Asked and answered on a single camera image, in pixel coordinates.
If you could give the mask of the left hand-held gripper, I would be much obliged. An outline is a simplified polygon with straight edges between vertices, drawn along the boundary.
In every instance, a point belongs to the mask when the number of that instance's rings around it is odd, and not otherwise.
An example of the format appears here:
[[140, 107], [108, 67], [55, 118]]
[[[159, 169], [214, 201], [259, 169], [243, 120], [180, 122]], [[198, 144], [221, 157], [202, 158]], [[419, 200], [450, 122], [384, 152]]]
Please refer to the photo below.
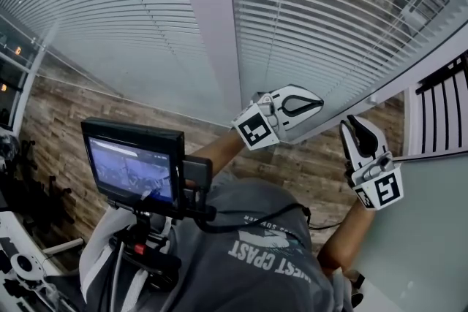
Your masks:
[[257, 150], [280, 143], [287, 130], [317, 114], [323, 104], [318, 95], [290, 84], [273, 93], [255, 93], [231, 124], [246, 147]]

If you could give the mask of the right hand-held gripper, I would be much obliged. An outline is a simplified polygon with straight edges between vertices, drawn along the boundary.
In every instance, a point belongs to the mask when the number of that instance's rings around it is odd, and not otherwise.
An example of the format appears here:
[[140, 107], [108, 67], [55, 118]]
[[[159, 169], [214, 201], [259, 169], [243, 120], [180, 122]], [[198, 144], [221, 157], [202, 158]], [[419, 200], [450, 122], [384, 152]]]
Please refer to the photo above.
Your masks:
[[[365, 209], [383, 209], [398, 202], [404, 197], [401, 166], [394, 164], [384, 132], [360, 116], [347, 118], [355, 133], [346, 121], [341, 121], [339, 131], [347, 170], [353, 172], [352, 190]], [[370, 156], [379, 157], [364, 166]]]

